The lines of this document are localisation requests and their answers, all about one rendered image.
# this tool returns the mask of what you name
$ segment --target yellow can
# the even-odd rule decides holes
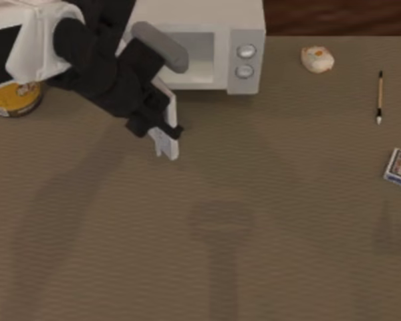
[[[37,82],[4,86],[0,88],[0,116],[15,118],[28,115],[40,105],[42,98],[41,84]]]

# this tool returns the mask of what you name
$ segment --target microwave door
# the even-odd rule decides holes
[[[153,78],[152,84],[170,98],[170,104],[166,109],[165,121],[169,123],[171,127],[176,127],[178,125],[178,121],[175,94],[168,87],[166,87],[165,83],[158,76]],[[172,139],[157,127],[150,129],[148,131],[148,135],[154,141],[156,155],[158,157],[165,154],[172,161],[175,161],[178,158],[179,146],[177,140]]]

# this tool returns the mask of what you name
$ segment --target microwave knob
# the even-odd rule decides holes
[[[242,59],[251,59],[257,53],[257,48],[254,45],[242,45],[238,48],[238,56]]]
[[[250,65],[243,65],[236,69],[236,76],[240,79],[248,79],[254,74],[254,68]]]

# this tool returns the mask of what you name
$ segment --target white microwave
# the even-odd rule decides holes
[[[266,38],[262,0],[139,0],[124,40],[134,23],[147,21],[168,34],[189,55],[189,68],[158,74],[171,90],[259,91]]]

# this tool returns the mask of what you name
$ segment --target can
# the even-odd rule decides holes
[[[41,84],[10,84],[0,88],[0,116],[17,118],[30,114],[43,99]]]

